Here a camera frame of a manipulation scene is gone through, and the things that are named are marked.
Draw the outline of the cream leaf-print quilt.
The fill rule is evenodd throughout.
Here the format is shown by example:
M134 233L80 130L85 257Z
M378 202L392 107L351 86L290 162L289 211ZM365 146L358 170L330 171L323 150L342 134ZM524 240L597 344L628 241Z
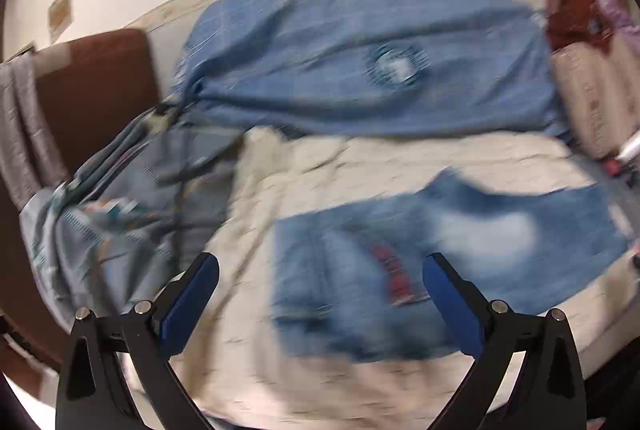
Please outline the cream leaf-print quilt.
M422 429L471 367L422 283L440 252L489 299L563 310L582 369L638 335L634 198L560 141L288 140L249 130L220 283L172 367L259 429Z

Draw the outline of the grey patterned bedsheet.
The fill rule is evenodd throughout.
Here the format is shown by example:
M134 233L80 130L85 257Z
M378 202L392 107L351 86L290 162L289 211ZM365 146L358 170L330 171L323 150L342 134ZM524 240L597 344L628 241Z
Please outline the grey patterned bedsheet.
M32 275L58 326L122 314L183 272L227 219L239 129L146 112L20 213Z

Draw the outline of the grey cloth on headboard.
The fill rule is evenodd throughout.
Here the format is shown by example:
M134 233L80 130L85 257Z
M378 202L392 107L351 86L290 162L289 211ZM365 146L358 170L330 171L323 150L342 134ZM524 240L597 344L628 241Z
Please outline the grey cloth on headboard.
M39 104L36 65L29 53L1 65L1 176L17 209L43 188L68 179Z

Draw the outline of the white plastic roll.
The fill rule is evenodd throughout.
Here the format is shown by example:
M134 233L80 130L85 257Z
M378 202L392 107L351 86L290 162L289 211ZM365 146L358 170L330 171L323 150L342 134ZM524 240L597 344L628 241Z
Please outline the white plastic roll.
M640 154L640 131L637 131L631 138L620 146L620 151L615 156L615 159L620 164L629 164L634 158L637 158Z

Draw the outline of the striped floral pillow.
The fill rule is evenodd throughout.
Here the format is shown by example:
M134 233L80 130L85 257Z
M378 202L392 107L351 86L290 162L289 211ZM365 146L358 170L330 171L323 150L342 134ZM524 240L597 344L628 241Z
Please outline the striped floral pillow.
M614 34L606 53L576 42L551 60L580 149L593 159L617 154L639 131L639 57L629 42Z

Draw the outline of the blue plaid duvet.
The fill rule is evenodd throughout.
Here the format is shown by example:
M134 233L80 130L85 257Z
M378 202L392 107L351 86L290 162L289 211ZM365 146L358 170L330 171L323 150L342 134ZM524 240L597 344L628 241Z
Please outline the blue plaid duvet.
M219 0L186 39L174 90L239 128L568 131L540 15L514 0Z

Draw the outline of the purple cloth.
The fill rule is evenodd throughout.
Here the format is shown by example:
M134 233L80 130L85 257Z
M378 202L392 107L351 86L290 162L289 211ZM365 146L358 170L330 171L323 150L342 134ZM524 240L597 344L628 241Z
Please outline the purple cloth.
M621 0L601 1L600 8L617 31L627 36L638 37L639 24L631 17L630 12L623 7Z

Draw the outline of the small wall picture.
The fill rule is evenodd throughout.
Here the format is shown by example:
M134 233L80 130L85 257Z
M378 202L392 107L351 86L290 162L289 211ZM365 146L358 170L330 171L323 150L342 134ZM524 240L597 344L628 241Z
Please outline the small wall picture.
M73 23L73 0L54 0L48 8L50 43L55 44Z

